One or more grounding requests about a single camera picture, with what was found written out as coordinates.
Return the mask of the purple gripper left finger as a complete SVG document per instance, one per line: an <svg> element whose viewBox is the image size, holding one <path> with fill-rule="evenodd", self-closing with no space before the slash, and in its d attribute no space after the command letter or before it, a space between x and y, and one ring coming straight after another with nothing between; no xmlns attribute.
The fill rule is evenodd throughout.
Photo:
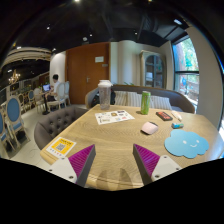
<svg viewBox="0 0 224 224"><path fill-rule="evenodd" d="M95 145L90 145L69 158L59 158L48 171L84 187L95 156Z"/></svg>

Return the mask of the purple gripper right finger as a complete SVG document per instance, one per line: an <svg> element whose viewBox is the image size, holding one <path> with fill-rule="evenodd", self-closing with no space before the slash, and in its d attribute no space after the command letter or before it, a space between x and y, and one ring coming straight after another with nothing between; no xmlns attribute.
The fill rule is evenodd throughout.
<svg viewBox="0 0 224 224"><path fill-rule="evenodd" d="M133 145L133 155L144 185L181 170L168 155L159 156L137 144Z"/></svg>

